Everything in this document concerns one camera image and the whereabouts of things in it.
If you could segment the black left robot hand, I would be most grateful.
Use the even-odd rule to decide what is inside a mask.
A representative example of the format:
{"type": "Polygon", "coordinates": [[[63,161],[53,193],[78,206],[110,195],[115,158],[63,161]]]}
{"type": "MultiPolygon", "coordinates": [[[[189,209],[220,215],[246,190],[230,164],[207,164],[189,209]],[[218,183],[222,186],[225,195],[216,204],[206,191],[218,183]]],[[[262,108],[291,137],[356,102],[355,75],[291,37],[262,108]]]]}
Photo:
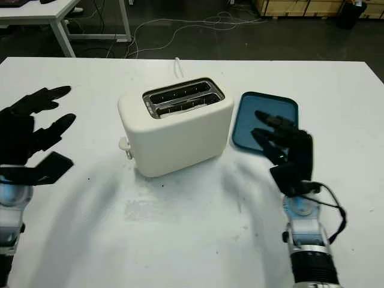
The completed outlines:
{"type": "Polygon", "coordinates": [[[1,164],[24,166],[39,151],[46,151],[62,139],[76,115],[68,113],[47,128],[35,129],[34,115],[53,110],[71,86],[41,88],[1,110],[1,164]]]}

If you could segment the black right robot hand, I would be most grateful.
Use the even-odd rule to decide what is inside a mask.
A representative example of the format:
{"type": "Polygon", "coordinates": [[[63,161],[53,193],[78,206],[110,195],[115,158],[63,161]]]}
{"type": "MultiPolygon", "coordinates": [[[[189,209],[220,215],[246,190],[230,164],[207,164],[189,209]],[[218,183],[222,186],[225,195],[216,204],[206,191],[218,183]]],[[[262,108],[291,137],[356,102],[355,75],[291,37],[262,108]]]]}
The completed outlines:
{"type": "Polygon", "coordinates": [[[278,115],[257,110],[256,119],[272,128],[271,131],[254,128],[253,139],[262,148],[264,155],[273,163],[292,163],[298,169],[299,177],[309,181],[313,172],[313,138],[293,121],[278,115]]]}

